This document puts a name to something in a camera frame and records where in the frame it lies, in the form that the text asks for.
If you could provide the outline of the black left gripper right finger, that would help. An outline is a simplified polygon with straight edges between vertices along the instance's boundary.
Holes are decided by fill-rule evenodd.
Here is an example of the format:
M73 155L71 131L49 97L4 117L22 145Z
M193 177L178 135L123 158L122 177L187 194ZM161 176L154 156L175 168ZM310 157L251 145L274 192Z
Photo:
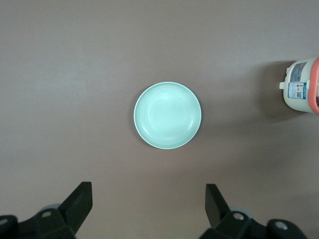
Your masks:
M210 223L201 239L305 239L290 221L271 219L264 226L246 213L232 211L215 184L206 184L205 211Z

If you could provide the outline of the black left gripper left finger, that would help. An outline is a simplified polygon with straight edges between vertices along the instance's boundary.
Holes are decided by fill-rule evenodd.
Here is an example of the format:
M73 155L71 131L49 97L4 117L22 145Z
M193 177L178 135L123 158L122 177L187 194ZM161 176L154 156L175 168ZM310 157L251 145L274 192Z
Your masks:
M93 206L92 183L81 182L57 208L46 208L19 222L1 215L2 239L74 239Z

